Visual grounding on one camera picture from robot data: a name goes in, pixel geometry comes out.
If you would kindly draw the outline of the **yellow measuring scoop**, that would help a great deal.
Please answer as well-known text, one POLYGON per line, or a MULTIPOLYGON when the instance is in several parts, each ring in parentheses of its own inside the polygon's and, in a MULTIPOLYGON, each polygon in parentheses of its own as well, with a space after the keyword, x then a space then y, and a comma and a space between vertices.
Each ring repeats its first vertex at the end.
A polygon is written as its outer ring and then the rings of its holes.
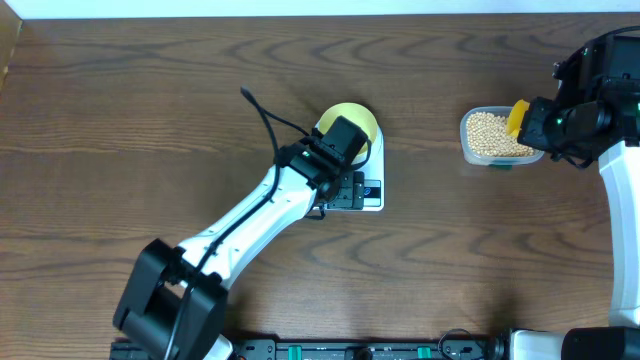
POLYGON ((530 103, 521 99, 518 100, 511 108, 510 114, 507 117, 506 133, 517 138, 521 129, 521 125, 524 120, 526 112, 529 110, 530 103))

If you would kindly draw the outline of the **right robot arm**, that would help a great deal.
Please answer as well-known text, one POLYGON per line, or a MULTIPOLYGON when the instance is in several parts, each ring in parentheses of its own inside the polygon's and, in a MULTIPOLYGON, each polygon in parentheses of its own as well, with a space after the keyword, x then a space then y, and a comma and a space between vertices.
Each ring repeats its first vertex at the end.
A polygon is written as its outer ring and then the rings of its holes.
POLYGON ((639 356, 639 29, 587 41, 555 64, 554 99, 518 101, 517 142, 579 169, 597 164, 608 198, 614 283, 608 324, 564 334, 513 330, 490 359, 636 359, 639 356))

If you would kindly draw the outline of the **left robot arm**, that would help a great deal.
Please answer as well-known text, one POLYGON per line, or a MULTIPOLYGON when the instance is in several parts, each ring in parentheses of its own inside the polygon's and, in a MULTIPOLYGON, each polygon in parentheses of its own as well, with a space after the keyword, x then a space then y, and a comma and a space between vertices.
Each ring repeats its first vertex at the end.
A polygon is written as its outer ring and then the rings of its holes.
POLYGON ((228 359, 222 334, 230 288, 284 229, 319 210, 361 210, 356 157, 377 141, 375 119, 337 116, 326 130, 277 150, 262 182, 201 233, 139 254, 113 317, 115 328, 152 359, 228 359))

